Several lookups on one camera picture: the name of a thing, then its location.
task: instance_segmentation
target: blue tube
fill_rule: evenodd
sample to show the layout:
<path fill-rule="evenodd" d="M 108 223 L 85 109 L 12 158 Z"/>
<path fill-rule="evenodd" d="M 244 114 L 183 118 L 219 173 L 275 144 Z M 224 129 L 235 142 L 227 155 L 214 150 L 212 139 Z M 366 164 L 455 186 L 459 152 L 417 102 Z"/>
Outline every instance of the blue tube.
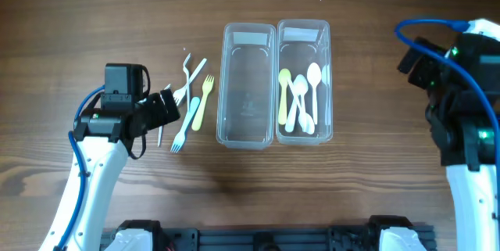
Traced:
<path fill-rule="evenodd" d="M 91 97 L 93 97 L 95 94 L 98 92 L 104 90 L 104 85 L 102 85 L 99 88 L 96 88 L 93 92 L 87 95 L 87 97 L 84 99 L 84 101 L 78 106 L 77 114 L 75 115 L 75 120 L 78 119 L 81 110 L 84 108 L 85 104 L 88 102 Z M 70 139 L 70 144 L 71 147 L 73 148 L 73 151 L 75 152 L 75 156 L 77 157 L 78 161 L 78 166 L 80 168 L 80 190 L 78 191 L 78 199 L 77 199 L 77 204 L 75 205 L 75 210 L 73 211 L 73 215 L 71 215 L 70 222 L 68 223 L 68 227 L 64 231 L 64 234 L 62 234 L 61 241 L 57 245 L 59 249 L 63 249 L 64 245 L 68 241 L 68 238 L 71 234 L 71 231 L 73 230 L 73 227 L 75 225 L 75 222 L 77 221 L 78 214 L 80 213 L 80 208 L 81 204 L 84 201 L 84 196 L 85 196 L 85 184 L 86 180 L 85 178 L 87 177 L 86 172 L 87 170 L 85 169 L 85 163 L 84 160 L 81 156 L 80 150 L 78 149 L 78 145 L 75 142 L 75 137 L 73 136 L 73 132 L 69 131 L 68 132 L 68 138 Z"/>
<path fill-rule="evenodd" d="M 428 55 L 437 61 L 445 64 L 446 66 L 449 66 L 452 68 L 456 73 L 460 74 L 462 78 L 467 82 L 467 84 L 476 92 L 481 104 L 484 107 L 484 110 L 486 111 L 487 117 L 491 122 L 491 126 L 493 127 L 493 134 L 494 134 L 494 139 L 495 139 L 495 166 L 496 166 L 496 172 L 497 172 L 497 191 L 500 189 L 500 171 L 498 170 L 500 168 L 500 134 L 498 134 L 498 118 L 495 114 L 495 111 L 493 110 L 493 107 L 491 107 L 490 102 L 488 101 L 488 98 L 484 94 L 483 90 L 480 88 L 480 86 L 477 84 L 477 82 L 474 80 L 470 74 L 464 70 L 460 65 L 455 63 L 453 60 L 449 58 L 445 58 L 444 56 L 439 55 L 438 53 L 431 51 L 430 49 L 423 47 L 422 45 L 418 45 L 415 42 L 411 41 L 407 37 L 405 37 L 401 33 L 401 28 L 408 26 L 408 25 L 413 25 L 413 24 L 421 24 L 421 23 L 437 23 L 437 24 L 444 24 L 447 27 L 452 28 L 455 31 L 458 32 L 464 32 L 467 30 L 467 28 L 470 26 L 470 24 L 466 21 L 461 21 L 461 20 L 404 20 L 398 26 L 395 28 L 395 33 L 396 36 L 405 44 L 410 46 L 411 48 L 414 48 L 415 50 L 422 52 L 425 55 Z M 498 197 L 498 207 L 500 207 L 500 197 Z M 498 230 L 500 231 L 500 221 L 497 220 L 498 222 Z"/>

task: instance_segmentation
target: plastic bin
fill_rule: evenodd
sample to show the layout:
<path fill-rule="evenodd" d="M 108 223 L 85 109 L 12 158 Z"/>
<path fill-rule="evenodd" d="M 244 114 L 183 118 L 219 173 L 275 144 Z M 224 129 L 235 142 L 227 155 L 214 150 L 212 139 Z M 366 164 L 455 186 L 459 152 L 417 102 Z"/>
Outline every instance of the plastic bin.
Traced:
<path fill-rule="evenodd" d="M 217 141 L 264 149 L 273 141 L 276 28 L 230 23 L 224 30 Z"/>
<path fill-rule="evenodd" d="M 318 123 L 315 125 L 314 134 L 307 134 L 298 125 L 298 112 L 295 129 L 288 133 L 284 125 L 277 123 L 276 111 L 276 135 L 278 141 L 287 145 L 318 145 L 328 142 L 333 137 L 333 94 L 331 77 L 331 47 L 330 26 L 324 20 L 281 20 L 278 24 L 277 39 L 277 62 L 278 70 L 287 68 L 291 73 L 291 80 L 299 74 L 307 77 L 307 69 L 311 63 L 317 63 L 323 71 L 324 80 L 316 87 L 318 102 Z M 279 106 L 281 87 L 276 90 L 276 104 Z M 290 111 L 293 95 L 287 88 L 287 113 Z M 309 90 L 305 94 L 305 111 L 313 114 L 313 88 L 309 84 Z"/>
<path fill-rule="evenodd" d="M 220 69 L 217 141 L 228 148 L 264 149 L 273 141 L 288 145 L 318 145 L 333 136 L 330 28 L 324 20 L 281 20 L 269 24 L 230 23 L 224 30 Z M 311 63 L 326 68 L 326 80 L 317 86 L 318 124 L 313 134 L 298 125 L 288 133 L 277 123 L 280 98 L 278 74 L 288 68 L 292 81 L 306 77 Z M 287 112 L 293 96 L 287 89 Z M 312 114 L 312 92 L 305 107 Z"/>

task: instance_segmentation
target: blue fork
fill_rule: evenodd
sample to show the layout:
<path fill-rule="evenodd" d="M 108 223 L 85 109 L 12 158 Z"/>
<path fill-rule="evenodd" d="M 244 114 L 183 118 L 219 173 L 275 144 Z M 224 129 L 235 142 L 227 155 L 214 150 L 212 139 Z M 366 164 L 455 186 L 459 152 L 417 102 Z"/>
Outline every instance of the blue fork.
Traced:
<path fill-rule="evenodd" d="M 195 115 L 199 105 L 200 105 L 200 98 L 194 97 L 191 100 L 191 104 L 189 106 L 189 110 L 186 113 L 186 117 L 184 118 L 184 122 L 182 123 L 182 127 L 180 128 L 180 131 L 176 134 L 175 139 L 173 140 L 170 152 L 178 153 L 180 149 L 182 149 L 182 146 L 186 142 L 186 130 L 188 129 L 189 123 L 193 119 L 193 116 Z"/>

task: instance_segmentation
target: wooden table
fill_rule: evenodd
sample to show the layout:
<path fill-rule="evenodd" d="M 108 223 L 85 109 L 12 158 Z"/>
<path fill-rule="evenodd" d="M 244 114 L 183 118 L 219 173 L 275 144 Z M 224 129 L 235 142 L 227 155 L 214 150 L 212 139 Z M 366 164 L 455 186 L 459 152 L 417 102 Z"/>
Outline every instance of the wooden table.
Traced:
<path fill-rule="evenodd" d="M 69 173 L 66 133 L 83 97 L 103 83 L 104 65 L 140 63 L 153 90 L 179 88 L 191 52 L 193 65 L 209 60 L 200 77 L 216 75 L 203 127 L 177 155 L 169 150 L 180 121 L 165 128 L 161 148 L 157 131 L 148 134 L 145 156 L 129 160 L 116 184 L 106 227 L 138 218 L 164 227 L 327 226 L 396 214 L 432 224 L 439 249 L 455 249 L 452 196 L 423 116 L 427 97 L 396 70 L 407 47 L 393 30 L 422 16 L 499 21 L 498 1 L 0 0 L 0 245 L 36 249 L 45 238 Z M 282 19 L 330 23 L 334 138 L 226 149 L 215 137 L 224 26 Z M 407 33 L 444 46 L 454 39 L 442 27 Z"/>

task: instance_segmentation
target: brown wooden surface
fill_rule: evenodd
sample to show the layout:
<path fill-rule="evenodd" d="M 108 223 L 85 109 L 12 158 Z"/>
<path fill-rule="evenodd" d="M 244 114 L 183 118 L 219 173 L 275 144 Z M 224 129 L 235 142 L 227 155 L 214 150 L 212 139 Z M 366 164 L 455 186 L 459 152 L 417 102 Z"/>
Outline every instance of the brown wooden surface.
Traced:
<path fill-rule="evenodd" d="M 202 129 L 178 155 L 169 149 L 180 121 L 165 128 L 161 148 L 157 131 L 148 134 L 145 156 L 129 160 L 116 184 L 106 227 L 135 218 L 165 227 L 326 226 L 382 213 L 432 224 L 439 249 L 455 249 L 427 98 L 395 69 L 407 47 L 392 31 L 416 16 L 499 21 L 499 1 L 0 0 L 0 249 L 37 249 L 45 238 L 69 173 L 66 133 L 82 98 L 103 83 L 104 65 L 140 63 L 154 90 L 179 88 L 188 52 L 191 70 L 209 60 L 200 78 L 216 75 Z M 295 18 L 331 26 L 334 138 L 226 149 L 215 138 L 224 26 Z M 407 32 L 453 40 L 440 27 Z"/>

